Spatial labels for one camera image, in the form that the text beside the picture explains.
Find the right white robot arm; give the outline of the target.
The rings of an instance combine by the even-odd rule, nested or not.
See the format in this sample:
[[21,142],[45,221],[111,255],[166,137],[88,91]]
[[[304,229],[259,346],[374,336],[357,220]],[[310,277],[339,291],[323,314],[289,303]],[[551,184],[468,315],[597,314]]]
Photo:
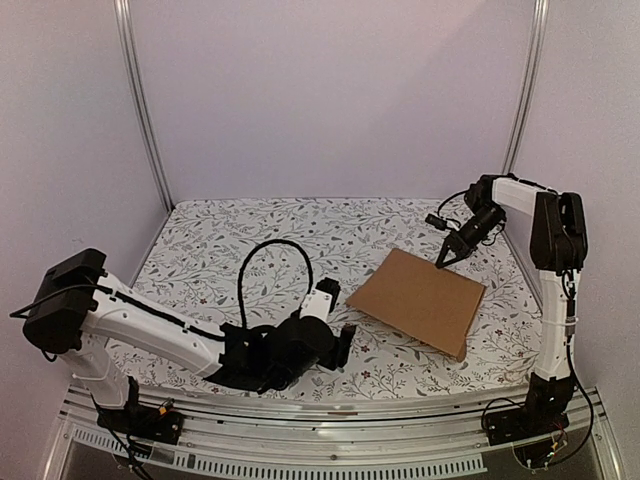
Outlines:
[[558,192],[513,174],[483,175],[460,193],[472,216],[464,224],[429,214],[426,222],[446,231],[435,262],[442,269],[465,260],[496,227],[509,209],[531,219],[529,255],[542,288],[540,352],[533,381],[563,381],[571,376],[571,339],[577,324],[577,292],[588,253],[582,198]]

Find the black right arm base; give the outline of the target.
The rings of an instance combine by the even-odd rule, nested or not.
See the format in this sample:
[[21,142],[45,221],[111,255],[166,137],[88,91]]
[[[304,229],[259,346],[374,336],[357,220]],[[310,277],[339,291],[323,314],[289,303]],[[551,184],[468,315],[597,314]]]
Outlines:
[[574,388],[572,376],[547,381],[533,373],[522,406],[482,414],[481,427],[489,444],[516,442],[568,427],[566,409]]

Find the left aluminium frame post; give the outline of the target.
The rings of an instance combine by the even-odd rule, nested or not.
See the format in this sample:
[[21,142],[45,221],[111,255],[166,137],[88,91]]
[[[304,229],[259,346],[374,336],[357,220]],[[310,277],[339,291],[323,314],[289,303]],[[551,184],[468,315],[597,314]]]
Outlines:
[[143,146],[161,204],[163,209],[170,214],[175,208],[175,202],[162,163],[148,101],[144,91],[131,15],[131,2],[127,0],[115,0],[113,4],[125,70]]

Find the right aluminium frame post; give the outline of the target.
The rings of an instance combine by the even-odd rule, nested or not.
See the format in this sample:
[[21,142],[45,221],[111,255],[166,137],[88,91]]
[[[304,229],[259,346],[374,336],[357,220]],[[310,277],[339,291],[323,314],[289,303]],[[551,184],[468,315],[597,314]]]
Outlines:
[[525,56],[523,78],[518,95],[515,116],[507,142],[505,158],[502,165],[503,174],[515,172],[515,164],[524,138],[531,105],[533,103],[535,86],[545,41],[549,4],[550,2],[548,0],[536,0],[534,2],[531,32]]

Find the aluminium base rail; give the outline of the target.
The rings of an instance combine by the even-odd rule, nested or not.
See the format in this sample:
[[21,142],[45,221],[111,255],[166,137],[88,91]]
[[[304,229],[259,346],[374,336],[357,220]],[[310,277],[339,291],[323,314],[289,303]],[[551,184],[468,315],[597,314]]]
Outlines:
[[561,463],[523,467],[513,444],[491,445],[484,411],[523,399],[521,387],[450,396],[328,403],[145,386],[184,416],[174,445],[143,464],[156,479],[621,479],[624,469],[596,391],[568,408]]

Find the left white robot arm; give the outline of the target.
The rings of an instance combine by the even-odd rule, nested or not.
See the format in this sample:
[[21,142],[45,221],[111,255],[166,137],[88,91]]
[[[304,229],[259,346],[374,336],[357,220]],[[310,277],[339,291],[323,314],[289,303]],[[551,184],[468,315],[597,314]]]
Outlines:
[[96,336],[163,357],[229,389],[282,391],[313,366],[343,368],[356,332],[333,333],[327,320],[340,294],[337,281],[310,282],[298,309],[278,325],[224,323],[207,330],[134,292],[104,268],[103,252],[87,248],[45,273],[34,300],[10,313],[38,350],[61,358],[97,404],[128,434],[148,426],[146,408],[134,401],[134,382],[111,360]]

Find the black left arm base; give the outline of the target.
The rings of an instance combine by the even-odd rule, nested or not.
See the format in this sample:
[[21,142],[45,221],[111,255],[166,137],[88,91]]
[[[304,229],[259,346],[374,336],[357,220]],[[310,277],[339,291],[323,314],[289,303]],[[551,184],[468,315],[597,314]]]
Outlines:
[[139,384],[128,379],[127,397],[121,408],[106,408],[95,403],[98,425],[132,437],[177,445],[182,433],[184,415],[174,408],[175,400],[167,398],[159,405],[140,403]]

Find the floral patterned table mat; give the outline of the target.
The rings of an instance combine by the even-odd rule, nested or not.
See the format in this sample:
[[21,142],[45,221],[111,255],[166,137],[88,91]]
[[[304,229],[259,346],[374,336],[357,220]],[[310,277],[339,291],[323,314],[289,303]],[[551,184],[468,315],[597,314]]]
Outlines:
[[[434,260],[444,237],[425,222],[434,212],[458,221],[469,216],[458,199],[186,201],[169,217],[133,287],[207,330],[241,320],[276,324],[299,304],[309,279],[336,279],[348,297],[394,248]],[[281,397],[326,403],[526,385],[541,314],[507,242],[492,234],[454,271],[486,287],[463,361],[339,304],[331,327],[357,328],[348,364],[337,372],[311,369]]]

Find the brown cardboard box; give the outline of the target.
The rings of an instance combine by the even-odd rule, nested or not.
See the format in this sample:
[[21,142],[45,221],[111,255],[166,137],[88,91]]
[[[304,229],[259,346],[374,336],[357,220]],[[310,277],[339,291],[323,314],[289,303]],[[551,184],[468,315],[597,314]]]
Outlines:
[[394,248],[346,304],[461,362],[485,290]]

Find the aluminium frame post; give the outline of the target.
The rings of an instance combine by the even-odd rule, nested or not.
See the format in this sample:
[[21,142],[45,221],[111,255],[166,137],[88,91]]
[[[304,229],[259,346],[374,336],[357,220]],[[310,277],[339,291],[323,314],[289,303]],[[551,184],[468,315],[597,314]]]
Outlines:
[[162,163],[148,101],[144,91],[131,15],[131,2],[127,0],[115,0],[113,4],[125,70],[143,146],[161,204],[163,209],[170,214],[175,208],[175,202]]
[[524,138],[531,105],[533,103],[535,86],[545,41],[549,4],[550,2],[548,0],[536,0],[534,2],[531,32],[525,56],[523,78],[518,95],[515,116],[507,142],[505,158],[502,165],[503,174],[515,172],[515,164]]

